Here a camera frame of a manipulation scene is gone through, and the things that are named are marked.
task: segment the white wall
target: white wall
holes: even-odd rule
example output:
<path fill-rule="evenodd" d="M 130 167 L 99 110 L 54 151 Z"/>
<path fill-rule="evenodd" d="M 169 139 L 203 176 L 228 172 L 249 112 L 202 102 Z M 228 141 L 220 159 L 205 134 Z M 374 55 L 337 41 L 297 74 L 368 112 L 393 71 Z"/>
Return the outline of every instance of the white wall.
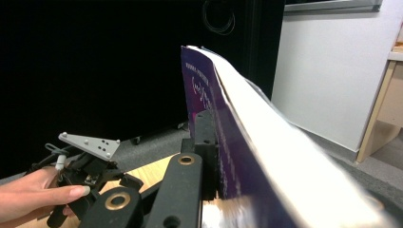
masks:
<path fill-rule="evenodd" d="M 288 120 L 358 151 L 403 0 L 380 12 L 285 16 L 272 102 Z"/>

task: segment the black wall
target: black wall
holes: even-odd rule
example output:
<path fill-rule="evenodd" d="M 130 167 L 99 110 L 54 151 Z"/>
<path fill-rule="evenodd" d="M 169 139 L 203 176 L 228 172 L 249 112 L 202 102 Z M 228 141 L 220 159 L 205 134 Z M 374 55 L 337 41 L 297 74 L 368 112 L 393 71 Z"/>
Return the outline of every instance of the black wall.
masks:
<path fill-rule="evenodd" d="M 231 9 L 229 35 L 206 29 L 204 1 L 1 1 L 0 178 L 47 156 L 45 143 L 66 146 L 64 131 L 128 140 L 185 122 L 181 46 L 205 46 L 244 76 L 273 81 L 273 66 L 251 68 L 267 58 L 275 67 L 283 4 L 224 2 L 208 16 L 220 26 Z"/>

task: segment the bolt hole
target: bolt hole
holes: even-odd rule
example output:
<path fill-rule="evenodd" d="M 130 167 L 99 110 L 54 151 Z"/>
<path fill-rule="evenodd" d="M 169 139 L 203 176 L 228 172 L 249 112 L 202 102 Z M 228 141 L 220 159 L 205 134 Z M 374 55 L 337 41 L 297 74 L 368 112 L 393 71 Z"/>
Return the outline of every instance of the bolt hole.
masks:
<path fill-rule="evenodd" d="M 165 228 L 177 228 L 181 225 L 181 221 L 179 220 L 178 217 L 170 216 L 167 217 L 163 221 L 163 227 Z"/>
<path fill-rule="evenodd" d="M 194 159 L 190 156 L 182 156 L 179 158 L 179 163 L 183 165 L 188 165 L 194 162 Z"/>
<path fill-rule="evenodd" d="M 119 204 L 124 203 L 124 201 L 125 201 L 125 198 L 117 197 L 117 198 L 114 198 L 111 202 L 113 205 L 119 205 Z"/>

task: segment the white metal plate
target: white metal plate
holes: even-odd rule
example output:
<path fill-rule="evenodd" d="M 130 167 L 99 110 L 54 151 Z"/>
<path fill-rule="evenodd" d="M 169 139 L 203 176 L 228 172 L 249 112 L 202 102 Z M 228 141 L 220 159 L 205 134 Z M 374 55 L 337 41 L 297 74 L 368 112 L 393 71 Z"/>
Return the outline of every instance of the white metal plate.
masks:
<path fill-rule="evenodd" d="M 110 161 L 120 145 L 120 141 L 92 138 L 88 136 L 70 135 L 66 132 L 59 135 L 59 140 L 71 144 L 104 161 Z"/>

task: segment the hand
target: hand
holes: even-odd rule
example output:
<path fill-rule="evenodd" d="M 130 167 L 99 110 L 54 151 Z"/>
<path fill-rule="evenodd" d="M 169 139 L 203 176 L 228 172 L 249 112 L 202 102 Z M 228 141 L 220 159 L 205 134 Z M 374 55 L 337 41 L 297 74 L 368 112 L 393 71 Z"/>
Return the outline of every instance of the hand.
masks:
<path fill-rule="evenodd" d="M 0 186 L 0 227 L 16 227 L 48 215 L 55 205 L 86 196 L 88 186 L 56 187 L 57 170 L 46 167 Z"/>

